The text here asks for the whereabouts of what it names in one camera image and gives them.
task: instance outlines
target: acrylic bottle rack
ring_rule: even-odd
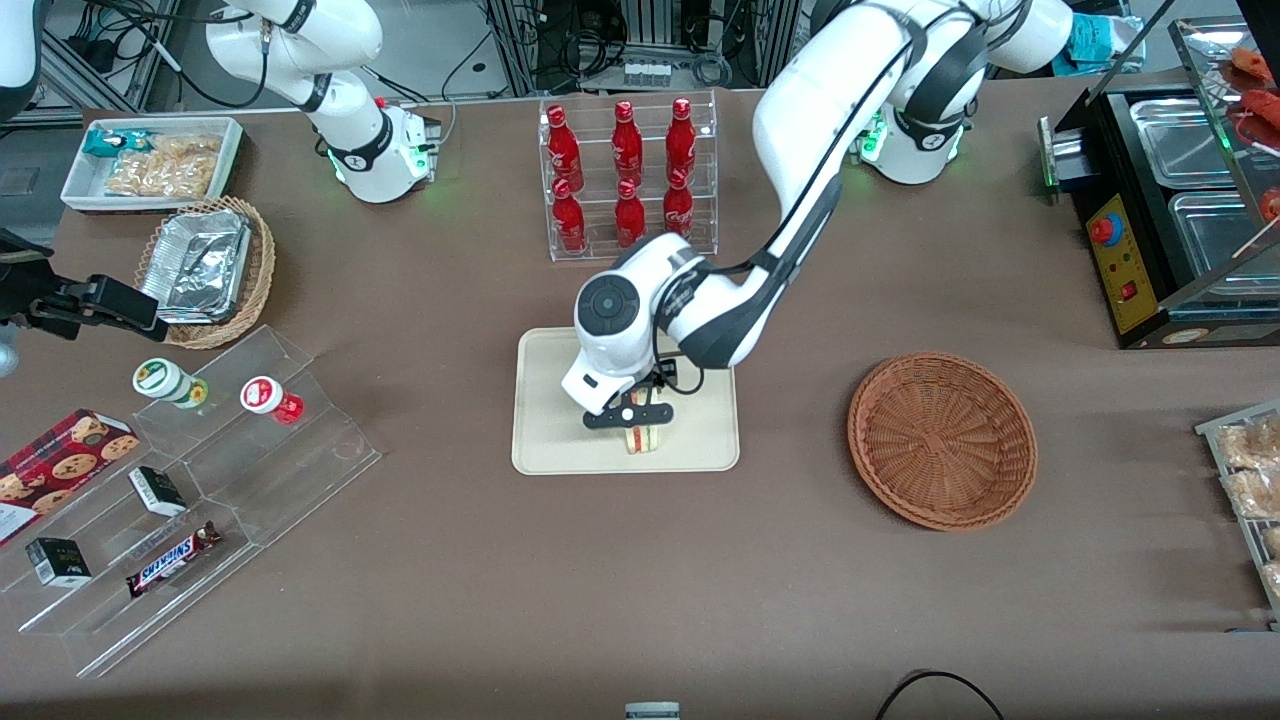
[[[695,164],[689,178],[689,191],[694,196],[694,224],[685,238],[703,255],[714,255],[719,249],[718,205],[719,178],[717,176],[716,96],[712,92],[653,92],[627,96],[635,110],[636,128],[644,138],[644,177],[640,184],[640,202],[645,208],[646,236],[659,234],[663,228],[662,197],[667,192],[667,128],[671,126],[671,104],[676,97],[687,97],[692,104],[692,122],[698,132],[694,143]],[[575,193],[582,205],[586,220],[586,250],[573,255],[564,250],[556,234],[552,217],[552,170],[547,142],[550,126],[547,108],[561,105],[570,129],[577,136],[582,158],[582,190]],[[543,100],[539,106],[538,150],[541,158],[543,204],[547,209],[547,241],[552,260],[612,260],[622,254],[614,229],[613,208],[618,199],[618,174],[613,168],[613,105],[600,104],[595,96],[556,97]]]
[[[0,591],[23,633],[56,635],[79,676],[105,674],[300,520],[378,461],[356,423],[307,372],[311,357],[262,325],[197,370],[209,398],[195,410],[152,402],[133,418],[143,445],[52,518],[0,547]],[[239,404],[248,378],[270,375],[306,410],[293,425]],[[128,473],[168,473],[187,501],[177,518],[148,512]],[[170,579],[138,598],[125,577],[212,521],[221,534]],[[93,579],[41,585],[27,559],[36,537],[76,541]]]

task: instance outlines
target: wicker basket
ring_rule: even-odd
[[[219,197],[184,208],[179,215],[200,215],[218,210],[234,210],[253,223],[253,237],[250,240],[248,258],[244,261],[244,278],[241,284],[239,309],[232,319],[220,325],[170,325],[165,342],[178,345],[188,350],[209,350],[244,334],[257,323],[266,305],[266,296],[271,291],[271,273],[275,270],[275,241],[271,238],[271,228],[262,222],[262,215],[252,205],[236,197]],[[142,287],[142,279],[147,275],[151,265],[151,252],[155,251],[156,238],[160,228],[151,233],[151,241],[142,251],[142,261],[133,273],[133,287]]]
[[[977,530],[1018,509],[1036,482],[1036,436],[1018,397],[955,355],[886,360],[849,407],[854,465],[884,505],[936,530]]]

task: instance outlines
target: table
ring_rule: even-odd
[[[353,200],[300,114],[247,114],[236,192],[279,246],[264,319],[387,456],[105,679],[0,633],[5,717],[870,717],[918,667],[1014,717],[1257,717],[1280,637],[1192,425],[1272,398],[1271,350],[1115,350],[1069,204],[1038,196],[1036,119],[1078,81],[988,83],[925,187],[861,169],[737,370],[741,460],[721,474],[520,475],[516,343],[572,322],[590,268],[547,258],[535,102],[468,105],[440,179]],[[777,222],[750,150],[758,94],[724,92],[724,263]],[[131,277],[151,217],[64,217],[56,266]],[[74,407],[127,416],[156,348],[24,333],[3,447]],[[1007,521],[923,530],[860,483],[844,438],[884,357],[970,357],[1021,397],[1039,478]],[[187,366],[212,355],[165,351]],[[984,717],[946,680],[895,710]]]

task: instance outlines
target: red button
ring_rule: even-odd
[[[1115,225],[1112,225],[1111,220],[1108,220],[1107,218],[1097,219],[1093,222],[1092,225],[1089,225],[1089,240],[1097,242],[1098,245],[1102,245],[1108,240],[1111,240],[1111,236],[1114,233],[1115,233]]]

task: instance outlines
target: coca-cola bottle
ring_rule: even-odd
[[[631,102],[620,100],[613,106],[613,167],[622,179],[635,181],[639,187],[644,179],[644,140],[636,128],[635,110]]]
[[[618,247],[631,247],[644,236],[644,205],[636,197],[636,182],[631,178],[618,181],[618,204],[613,208],[613,219],[618,228]]]
[[[577,149],[577,137],[564,123],[564,108],[552,105],[547,109],[547,122],[552,126],[547,140],[547,154],[552,158],[552,170],[557,178],[568,181],[570,192],[582,190],[582,156]]]
[[[667,195],[662,196],[662,222],[667,232],[689,237],[694,225],[694,196],[689,192],[689,173],[672,168],[667,176]]]
[[[561,247],[570,255],[581,255],[586,250],[586,222],[582,219],[582,206],[577,204],[567,179],[556,178],[552,182],[552,217],[556,219],[556,234]]]
[[[686,178],[694,172],[694,141],[698,140],[698,131],[690,119],[692,111],[687,97],[677,97],[671,104],[671,127],[667,128],[668,178],[676,168],[685,170]]]

